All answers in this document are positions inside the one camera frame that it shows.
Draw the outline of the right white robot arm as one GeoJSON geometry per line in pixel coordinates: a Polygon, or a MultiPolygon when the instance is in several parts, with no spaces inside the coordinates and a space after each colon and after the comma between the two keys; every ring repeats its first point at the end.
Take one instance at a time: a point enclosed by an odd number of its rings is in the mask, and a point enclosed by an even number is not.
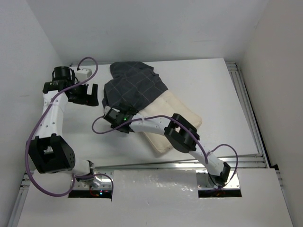
{"type": "Polygon", "coordinates": [[[204,165],[214,185],[223,187],[227,183],[231,167],[202,146],[197,129],[180,114],[144,117],[131,109],[116,110],[106,106],[104,119],[112,129],[123,133],[144,132],[164,136],[175,150],[190,154],[204,165]]]}

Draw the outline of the dark plaid pillowcase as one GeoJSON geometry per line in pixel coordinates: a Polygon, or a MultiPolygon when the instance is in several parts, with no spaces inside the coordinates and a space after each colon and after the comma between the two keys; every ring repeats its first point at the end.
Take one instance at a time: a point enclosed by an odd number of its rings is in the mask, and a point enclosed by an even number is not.
{"type": "Polygon", "coordinates": [[[168,90],[154,67],[140,61],[114,62],[110,73],[112,79],[104,85],[104,107],[125,104],[140,111],[168,90]]]}

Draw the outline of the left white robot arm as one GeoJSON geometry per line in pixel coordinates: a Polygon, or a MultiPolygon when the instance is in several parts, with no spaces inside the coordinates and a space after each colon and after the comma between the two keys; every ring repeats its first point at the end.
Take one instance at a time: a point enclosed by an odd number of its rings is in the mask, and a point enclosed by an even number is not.
{"type": "Polygon", "coordinates": [[[65,88],[83,82],[92,76],[90,69],[72,70],[60,66],[54,68],[52,80],[43,87],[45,117],[39,123],[29,145],[29,156],[41,174],[68,172],[76,176],[90,174],[90,162],[78,159],[62,135],[63,117],[68,102],[98,106],[98,85],[92,85],[88,94],[88,84],[65,91],[65,88]]]}

